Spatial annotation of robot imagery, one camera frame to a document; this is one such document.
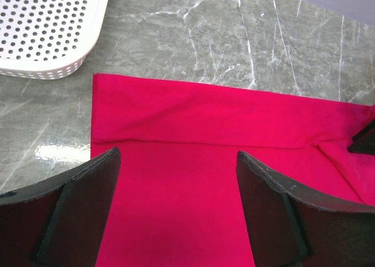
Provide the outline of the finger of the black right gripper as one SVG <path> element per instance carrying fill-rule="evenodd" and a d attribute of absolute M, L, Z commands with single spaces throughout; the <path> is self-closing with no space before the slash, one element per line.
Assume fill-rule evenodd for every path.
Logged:
<path fill-rule="evenodd" d="M 348 147 L 350 153 L 374 154 L 375 136 L 374 122 L 370 122 L 360 132 L 352 137 L 352 144 Z"/>

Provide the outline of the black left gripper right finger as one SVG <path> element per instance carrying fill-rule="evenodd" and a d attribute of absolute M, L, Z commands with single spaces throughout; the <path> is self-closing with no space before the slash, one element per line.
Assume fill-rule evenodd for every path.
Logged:
<path fill-rule="evenodd" d="M 374 207 L 308 187 L 246 152 L 236 175 L 256 266 L 373 266 Z"/>

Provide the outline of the bright red t-shirt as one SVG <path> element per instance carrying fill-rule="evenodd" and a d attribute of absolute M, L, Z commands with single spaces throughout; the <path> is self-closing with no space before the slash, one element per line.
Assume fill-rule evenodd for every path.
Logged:
<path fill-rule="evenodd" d="M 91 154 L 121 169 L 98 266 L 253 266 L 243 150 L 307 186 L 374 204 L 374 157 L 347 151 L 374 107 L 183 81 L 93 77 Z"/>

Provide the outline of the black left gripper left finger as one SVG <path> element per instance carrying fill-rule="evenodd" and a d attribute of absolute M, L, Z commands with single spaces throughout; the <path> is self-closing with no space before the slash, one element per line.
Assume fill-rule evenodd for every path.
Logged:
<path fill-rule="evenodd" d="M 95 266 L 120 164 L 114 147 L 1 194 L 1 266 Z"/>

